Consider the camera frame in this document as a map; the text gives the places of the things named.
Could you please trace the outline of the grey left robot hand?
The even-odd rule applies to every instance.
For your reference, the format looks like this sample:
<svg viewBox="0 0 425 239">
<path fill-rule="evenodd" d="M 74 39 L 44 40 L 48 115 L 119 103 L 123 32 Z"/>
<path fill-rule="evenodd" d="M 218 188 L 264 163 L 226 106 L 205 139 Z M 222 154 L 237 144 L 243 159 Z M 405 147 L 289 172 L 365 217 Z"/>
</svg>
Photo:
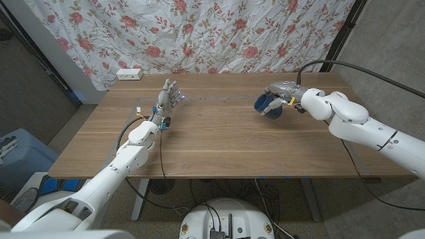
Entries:
<svg viewBox="0 0 425 239">
<path fill-rule="evenodd" d="M 176 81 L 166 79 L 155 104 L 152 115 L 149 121 L 157 125 L 160 129 L 171 121 L 171 114 L 177 104 L 184 100 L 184 95 L 181 94 Z"/>
</svg>

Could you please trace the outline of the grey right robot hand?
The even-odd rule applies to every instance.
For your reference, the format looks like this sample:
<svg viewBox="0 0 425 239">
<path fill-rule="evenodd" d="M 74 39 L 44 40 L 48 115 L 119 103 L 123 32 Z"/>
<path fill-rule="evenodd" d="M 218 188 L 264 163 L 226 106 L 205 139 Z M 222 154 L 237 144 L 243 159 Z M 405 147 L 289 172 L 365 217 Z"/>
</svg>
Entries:
<svg viewBox="0 0 425 239">
<path fill-rule="evenodd" d="M 277 119 L 281 116 L 283 106 L 293 106 L 299 113 L 306 112 L 301 106 L 301 97 L 306 89 L 295 82 L 275 82 L 264 88 L 264 101 L 258 110 L 262 116 Z"/>
</svg>

